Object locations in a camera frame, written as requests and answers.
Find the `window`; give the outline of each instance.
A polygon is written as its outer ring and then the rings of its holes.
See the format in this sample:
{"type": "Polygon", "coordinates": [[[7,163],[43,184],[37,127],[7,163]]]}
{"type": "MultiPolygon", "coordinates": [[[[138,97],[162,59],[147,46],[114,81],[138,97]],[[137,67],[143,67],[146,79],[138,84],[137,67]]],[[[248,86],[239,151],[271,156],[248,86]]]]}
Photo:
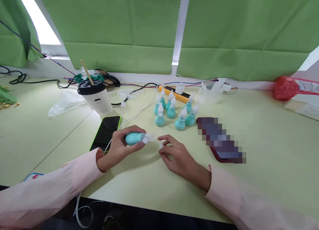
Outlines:
{"type": "Polygon", "coordinates": [[[50,56],[68,56],[55,25],[41,0],[21,0],[37,30],[42,51],[50,56]]]}

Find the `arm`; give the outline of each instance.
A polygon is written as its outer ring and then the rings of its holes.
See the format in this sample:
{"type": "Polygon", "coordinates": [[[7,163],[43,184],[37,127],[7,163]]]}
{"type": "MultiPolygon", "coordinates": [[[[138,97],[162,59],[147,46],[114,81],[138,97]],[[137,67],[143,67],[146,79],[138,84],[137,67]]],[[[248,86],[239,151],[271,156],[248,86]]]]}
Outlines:
{"type": "Polygon", "coordinates": [[[269,203],[226,171],[218,167],[208,171],[170,135],[158,139],[165,140],[159,153],[168,169],[203,189],[205,197],[231,218],[239,230],[319,230],[313,219],[269,203]]]}
{"type": "Polygon", "coordinates": [[[32,228],[64,208],[107,169],[144,147],[142,142],[126,147],[124,137],[129,132],[145,133],[145,130],[130,126],[116,131],[106,156],[98,148],[56,171],[1,191],[0,229],[32,228]]]}

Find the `black phone screen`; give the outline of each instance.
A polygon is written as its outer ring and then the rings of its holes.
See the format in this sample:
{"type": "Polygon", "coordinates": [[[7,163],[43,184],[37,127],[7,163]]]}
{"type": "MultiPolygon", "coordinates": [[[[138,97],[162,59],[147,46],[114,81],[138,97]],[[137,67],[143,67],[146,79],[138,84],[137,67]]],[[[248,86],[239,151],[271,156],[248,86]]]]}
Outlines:
{"type": "Polygon", "coordinates": [[[112,139],[113,132],[117,131],[119,127],[120,119],[119,116],[111,116],[102,120],[90,151],[96,148],[101,148],[103,151],[106,150],[108,143],[112,139]]]}

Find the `green curtain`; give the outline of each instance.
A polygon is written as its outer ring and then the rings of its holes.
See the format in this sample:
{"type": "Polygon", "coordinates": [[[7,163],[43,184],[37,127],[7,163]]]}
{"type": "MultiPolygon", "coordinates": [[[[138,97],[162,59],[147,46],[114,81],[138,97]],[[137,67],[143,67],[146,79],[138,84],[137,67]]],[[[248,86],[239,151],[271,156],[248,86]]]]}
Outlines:
{"type": "MultiPolygon", "coordinates": [[[[0,0],[0,20],[24,39],[40,48],[37,32],[21,0],[0,0]]],[[[24,67],[43,57],[0,23],[0,65],[24,67]]]]}
{"type": "Polygon", "coordinates": [[[273,81],[319,45],[319,0],[190,0],[178,73],[273,81]]]}
{"type": "Polygon", "coordinates": [[[180,0],[42,0],[75,69],[169,74],[180,0]]]}

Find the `black cup lid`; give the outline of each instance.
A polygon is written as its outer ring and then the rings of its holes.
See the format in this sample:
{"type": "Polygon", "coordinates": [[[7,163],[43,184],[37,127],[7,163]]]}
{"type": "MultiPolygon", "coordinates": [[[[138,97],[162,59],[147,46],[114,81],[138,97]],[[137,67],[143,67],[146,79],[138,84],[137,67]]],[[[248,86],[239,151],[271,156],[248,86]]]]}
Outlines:
{"type": "Polygon", "coordinates": [[[80,95],[91,95],[99,93],[106,89],[105,84],[100,80],[92,80],[94,85],[91,84],[90,80],[84,80],[79,83],[77,92],[80,95]]]}

